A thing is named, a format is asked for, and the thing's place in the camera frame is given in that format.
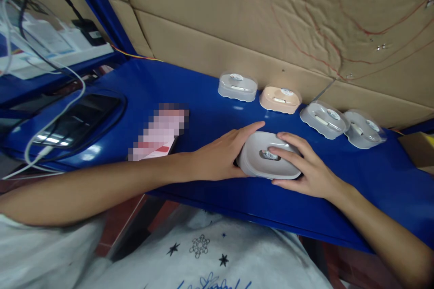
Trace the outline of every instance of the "plastic case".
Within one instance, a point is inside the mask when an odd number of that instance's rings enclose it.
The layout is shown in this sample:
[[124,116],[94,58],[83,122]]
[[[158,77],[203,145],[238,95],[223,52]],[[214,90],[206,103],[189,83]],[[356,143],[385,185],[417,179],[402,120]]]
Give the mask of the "plastic case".
[[367,113],[351,109],[344,115],[350,125],[345,135],[354,147],[369,149],[387,140],[383,129]]
[[264,88],[259,102],[265,109],[294,114],[302,102],[302,97],[294,89],[281,88],[269,84]]
[[257,131],[245,142],[236,163],[244,173],[253,177],[295,179],[300,176],[301,172],[297,167],[269,152],[269,147],[300,154],[296,147],[280,140],[274,133]]
[[349,122],[341,112],[318,100],[307,105],[300,112],[300,118],[330,140],[336,139],[349,128]]
[[245,102],[255,100],[258,83],[252,77],[225,72],[220,76],[218,93]]

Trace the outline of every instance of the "person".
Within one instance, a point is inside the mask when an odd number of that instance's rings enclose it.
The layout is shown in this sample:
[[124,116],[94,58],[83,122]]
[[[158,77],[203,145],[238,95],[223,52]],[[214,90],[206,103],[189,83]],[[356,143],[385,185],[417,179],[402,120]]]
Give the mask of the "person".
[[[0,287],[331,288],[295,234],[187,206],[124,259],[111,263],[92,257],[103,227],[98,214],[173,182],[246,177],[233,161],[264,125],[232,130],[194,152],[77,170],[3,195]],[[429,247],[339,179],[306,140],[286,132],[277,137],[303,157],[269,150],[304,175],[275,179],[274,185],[335,205],[405,288],[430,284]]]

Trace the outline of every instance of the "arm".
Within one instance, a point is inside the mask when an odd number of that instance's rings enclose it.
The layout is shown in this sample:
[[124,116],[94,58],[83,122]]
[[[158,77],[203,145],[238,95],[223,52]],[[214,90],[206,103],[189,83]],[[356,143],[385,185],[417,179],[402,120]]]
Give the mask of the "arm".
[[174,182],[246,177],[233,161],[264,124],[232,130],[191,153],[97,166],[24,186],[0,198],[0,214],[28,225],[63,226]]
[[306,140],[284,132],[278,133],[278,138],[298,147],[304,157],[278,148],[270,151],[293,163],[304,176],[299,180],[273,180],[274,185],[334,204],[405,288],[426,288],[430,284],[434,255],[428,246],[338,178]]

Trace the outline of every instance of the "snowflake print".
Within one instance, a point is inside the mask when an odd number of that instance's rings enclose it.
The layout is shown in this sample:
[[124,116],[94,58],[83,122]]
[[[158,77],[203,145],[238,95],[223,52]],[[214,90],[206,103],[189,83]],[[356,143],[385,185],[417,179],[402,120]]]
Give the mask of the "snowflake print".
[[200,235],[199,238],[193,239],[193,246],[190,248],[190,253],[194,252],[194,256],[199,258],[200,255],[208,253],[209,239],[205,238],[205,235]]

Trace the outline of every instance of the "clear plastic lid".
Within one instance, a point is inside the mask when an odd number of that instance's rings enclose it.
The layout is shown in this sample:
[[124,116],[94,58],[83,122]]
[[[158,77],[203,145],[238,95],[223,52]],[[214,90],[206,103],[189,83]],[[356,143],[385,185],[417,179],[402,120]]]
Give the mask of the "clear plastic lid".
[[220,86],[236,93],[256,93],[258,83],[248,75],[224,72],[220,76]]
[[349,128],[347,118],[336,108],[323,101],[313,101],[305,109],[316,121],[340,134]]
[[350,127],[362,138],[376,143],[386,141],[386,133],[369,114],[358,109],[350,109],[344,115],[348,119]]
[[274,84],[268,84],[264,88],[266,98],[278,104],[298,107],[302,103],[302,97],[298,91],[292,88],[282,88]]

